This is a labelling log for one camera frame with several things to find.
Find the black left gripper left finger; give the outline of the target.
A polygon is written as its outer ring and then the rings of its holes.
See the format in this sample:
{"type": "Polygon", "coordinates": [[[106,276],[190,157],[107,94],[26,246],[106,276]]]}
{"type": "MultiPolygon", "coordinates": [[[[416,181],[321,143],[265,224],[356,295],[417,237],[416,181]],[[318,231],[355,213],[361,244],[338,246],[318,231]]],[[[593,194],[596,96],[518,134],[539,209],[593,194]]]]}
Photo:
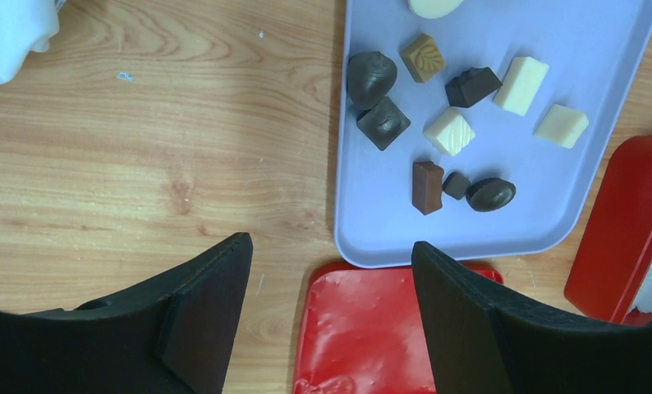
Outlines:
{"type": "Polygon", "coordinates": [[[0,311],[0,393],[220,393],[252,254],[239,232],[72,310],[0,311]]]}

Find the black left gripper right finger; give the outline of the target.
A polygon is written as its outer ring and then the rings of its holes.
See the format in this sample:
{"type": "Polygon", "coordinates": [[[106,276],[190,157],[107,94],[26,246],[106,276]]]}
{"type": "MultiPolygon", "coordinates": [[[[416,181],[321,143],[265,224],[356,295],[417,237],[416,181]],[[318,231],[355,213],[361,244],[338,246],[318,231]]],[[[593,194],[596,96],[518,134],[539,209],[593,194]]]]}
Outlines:
{"type": "Polygon", "coordinates": [[[652,393],[652,323],[531,299],[418,241],[411,267],[440,393],[652,393]]]}

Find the dark oval chocolate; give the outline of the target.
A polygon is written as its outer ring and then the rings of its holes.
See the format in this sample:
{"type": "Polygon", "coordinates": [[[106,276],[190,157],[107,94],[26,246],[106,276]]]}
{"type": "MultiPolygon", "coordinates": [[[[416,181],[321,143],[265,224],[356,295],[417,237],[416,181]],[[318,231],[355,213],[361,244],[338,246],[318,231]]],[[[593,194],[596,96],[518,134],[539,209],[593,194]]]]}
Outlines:
{"type": "Polygon", "coordinates": [[[509,204],[517,194],[514,183],[490,177],[472,184],[466,191],[466,201],[476,212],[492,212],[509,204]]]}

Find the small dark chocolate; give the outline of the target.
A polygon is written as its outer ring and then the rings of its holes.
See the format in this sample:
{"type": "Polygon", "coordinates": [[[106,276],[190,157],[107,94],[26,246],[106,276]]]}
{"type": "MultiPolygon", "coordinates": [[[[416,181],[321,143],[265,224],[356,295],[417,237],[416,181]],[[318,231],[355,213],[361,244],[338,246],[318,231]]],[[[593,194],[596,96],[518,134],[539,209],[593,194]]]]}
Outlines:
{"type": "Polygon", "coordinates": [[[450,173],[443,182],[443,192],[455,200],[462,200],[470,187],[470,179],[460,172],[450,173]]]}

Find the white rectangular chocolate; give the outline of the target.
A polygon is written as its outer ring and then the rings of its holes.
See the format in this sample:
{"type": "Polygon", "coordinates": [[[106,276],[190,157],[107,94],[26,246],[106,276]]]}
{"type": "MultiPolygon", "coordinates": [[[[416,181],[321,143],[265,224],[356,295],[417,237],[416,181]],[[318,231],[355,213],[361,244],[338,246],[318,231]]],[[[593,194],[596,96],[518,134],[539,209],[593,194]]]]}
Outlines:
{"type": "Polygon", "coordinates": [[[506,112],[524,117],[549,68],[549,64],[533,57],[514,57],[493,102],[506,112]]]}

